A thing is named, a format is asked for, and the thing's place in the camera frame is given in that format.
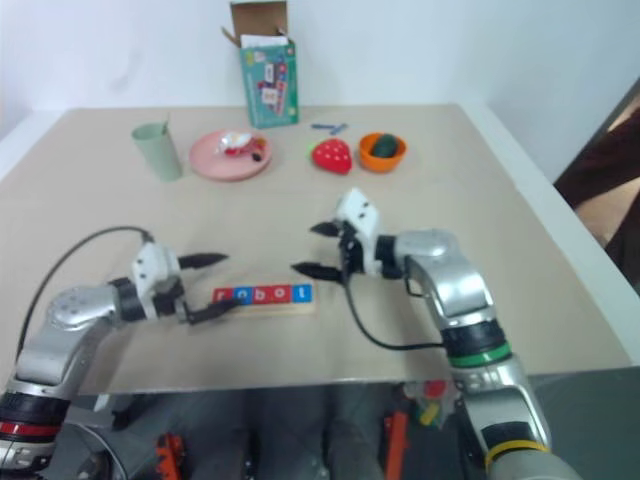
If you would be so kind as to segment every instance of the white wall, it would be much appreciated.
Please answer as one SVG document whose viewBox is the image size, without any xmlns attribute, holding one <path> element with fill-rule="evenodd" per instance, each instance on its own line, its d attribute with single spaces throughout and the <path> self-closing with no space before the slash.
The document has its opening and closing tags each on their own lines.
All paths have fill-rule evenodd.
<svg viewBox="0 0 640 480">
<path fill-rule="evenodd" d="M 224 0 L 3 0 L 29 108 L 242 105 Z M 554 178 L 640 73 L 637 0 L 290 0 L 300 102 L 487 102 Z"/>
</svg>

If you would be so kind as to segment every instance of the green ring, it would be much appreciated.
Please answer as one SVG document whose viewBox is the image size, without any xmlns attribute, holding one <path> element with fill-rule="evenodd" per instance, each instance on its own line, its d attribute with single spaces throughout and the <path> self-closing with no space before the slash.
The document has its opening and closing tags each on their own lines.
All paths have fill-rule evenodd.
<svg viewBox="0 0 640 480">
<path fill-rule="evenodd" d="M 489 350 L 488 352 L 477 353 L 475 355 L 467 355 L 464 357 L 449 357 L 449 363 L 452 367 L 469 368 L 480 367 L 487 363 L 500 360 L 511 353 L 511 347 L 508 343 L 501 345 L 498 348 Z"/>
</svg>

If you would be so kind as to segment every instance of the cardboard box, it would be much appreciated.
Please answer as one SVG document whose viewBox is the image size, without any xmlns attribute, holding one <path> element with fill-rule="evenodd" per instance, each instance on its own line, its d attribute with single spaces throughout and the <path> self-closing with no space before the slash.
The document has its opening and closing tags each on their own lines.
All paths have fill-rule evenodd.
<svg viewBox="0 0 640 480">
<path fill-rule="evenodd" d="M 296 47 L 286 36 L 287 2 L 233 2 L 234 35 L 222 33 L 239 48 L 249 119 L 255 128 L 298 123 Z M 243 34 L 286 39 L 281 46 L 242 48 Z"/>
</svg>

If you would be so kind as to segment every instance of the black cable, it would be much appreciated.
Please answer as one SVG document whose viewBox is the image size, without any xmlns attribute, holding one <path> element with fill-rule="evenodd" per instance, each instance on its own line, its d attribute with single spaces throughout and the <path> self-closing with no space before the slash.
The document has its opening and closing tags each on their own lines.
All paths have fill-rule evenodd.
<svg viewBox="0 0 640 480">
<path fill-rule="evenodd" d="M 29 329 L 29 324 L 31 323 L 31 317 L 33 316 L 33 312 L 36 309 L 36 305 L 38 304 L 38 301 L 40 300 L 40 297 L 42 296 L 44 289 L 48 285 L 53 275 L 55 275 L 58 269 L 62 266 L 64 262 L 67 261 L 67 259 L 71 255 L 73 255 L 77 250 L 79 250 L 81 247 L 89 243 L 91 240 L 101 237 L 102 235 L 105 235 L 107 233 L 120 232 L 120 231 L 138 232 L 140 235 L 142 235 L 143 242 L 153 241 L 153 235 L 151 235 L 151 233 L 149 233 L 149 231 L 145 230 L 144 228 L 135 227 L 132 225 L 121 225 L 117 227 L 110 227 L 110 228 L 105 228 L 103 230 L 98 230 L 97 232 L 94 232 L 91 235 L 83 238 L 78 243 L 76 243 L 73 247 L 67 250 L 65 254 L 62 255 L 62 257 L 60 257 L 60 259 L 53 265 L 53 267 L 49 269 L 45 277 L 40 282 L 40 285 L 38 286 L 38 289 L 36 290 L 35 295 L 31 299 L 31 304 L 29 305 L 29 309 L 27 310 L 27 314 L 25 315 L 24 322 L 22 323 L 22 330 L 20 331 L 20 339 L 18 340 L 18 349 L 16 351 L 16 361 L 18 360 L 18 357 L 20 356 L 20 353 L 24 348 L 24 342 L 25 342 L 25 339 L 27 338 L 27 330 Z"/>
<path fill-rule="evenodd" d="M 426 348 L 442 348 L 444 345 L 442 343 L 435 342 L 426 342 L 426 343 L 413 343 L 409 345 L 393 345 L 390 343 L 385 343 L 378 340 L 376 337 L 371 335 L 367 329 L 362 324 L 360 320 L 360 315 L 356 310 L 355 302 L 353 301 L 353 294 L 351 292 L 351 285 L 349 282 L 349 265 L 347 261 L 347 252 L 345 248 L 342 247 L 340 251 L 341 263 L 342 263 L 342 286 L 344 287 L 345 294 L 347 295 L 347 303 L 349 304 L 349 309 L 351 310 L 351 315 L 356 322 L 356 325 L 362 332 L 362 334 L 369 340 L 371 343 L 374 343 L 378 347 L 387 349 L 387 350 L 395 350 L 395 351 L 409 351 L 409 350 L 423 350 Z"/>
</svg>

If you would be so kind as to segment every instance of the red strawberry toy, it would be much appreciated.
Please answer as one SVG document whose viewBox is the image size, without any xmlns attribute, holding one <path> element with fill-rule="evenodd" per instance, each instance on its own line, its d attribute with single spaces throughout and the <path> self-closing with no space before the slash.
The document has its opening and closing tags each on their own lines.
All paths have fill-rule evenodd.
<svg viewBox="0 0 640 480">
<path fill-rule="evenodd" d="M 351 152 L 343 140 L 331 138 L 319 143 L 311 152 L 311 159 L 320 168 L 346 175 L 351 170 Z"/>
</svg>

